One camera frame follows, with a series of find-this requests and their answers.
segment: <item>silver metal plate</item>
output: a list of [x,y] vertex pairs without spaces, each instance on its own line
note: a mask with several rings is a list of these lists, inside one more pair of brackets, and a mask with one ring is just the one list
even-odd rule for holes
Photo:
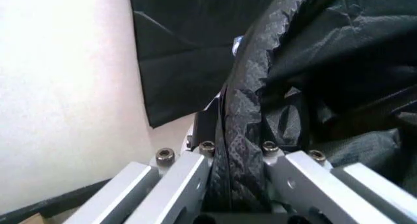
[[185,151],[142,201],[125,224],[172,224],[181,212],[192,212],[209,176],[207,159]]
[[332,174],[396,223],[417,223],[417,200],[366,166],[356,163]]
[[156,168],[131,162],[64,223],[121,223],[158,180]]
[[276,191],[305,217],[319,211],[333,223],[393,223],[302,151],[266,167]]

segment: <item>screw head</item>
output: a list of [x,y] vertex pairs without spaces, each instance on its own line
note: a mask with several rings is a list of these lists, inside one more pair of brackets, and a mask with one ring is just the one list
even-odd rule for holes
[[171,166],[175,161],[174,150],[168,147],[161,148],[156,152],[155,159],[160,166]]
[[206,156],[206,157],[212,157],[214,156],[214,143],[212,141],[204,141],[198,145],[198,149],[200,151],[200,154]]
[[279,147],[272,141],[265,141],[262,144],[262,150],[265,156],[269,156],[275,154],[275,152],[278,152]]
[[323,164],[326,161],[326,156],[319,150],[310,150],[307,153],[313,160],[316,162]]

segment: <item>black cloth backdrop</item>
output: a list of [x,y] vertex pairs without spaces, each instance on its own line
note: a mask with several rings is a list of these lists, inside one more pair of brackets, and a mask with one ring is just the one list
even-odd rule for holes
[[417,0],[273,0],[222,88],[204,208],[269,211],[263,141],[417,195]]
[[233,65],[233,39],[272,0],[131,0],[152,127],[203,110]]

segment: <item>wrinkled fabric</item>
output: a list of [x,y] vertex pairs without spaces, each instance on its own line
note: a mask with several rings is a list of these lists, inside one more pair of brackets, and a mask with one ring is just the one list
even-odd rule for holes
[[416,15],[415,0],[274,0],[222,90],[206,208],[269,211],[265,140],[417,195]]

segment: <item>white wall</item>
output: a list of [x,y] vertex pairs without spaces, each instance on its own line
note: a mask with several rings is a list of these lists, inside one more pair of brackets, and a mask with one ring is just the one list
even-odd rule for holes
[[130,0],[0,0],[0,214],[179,147],[147,125]]

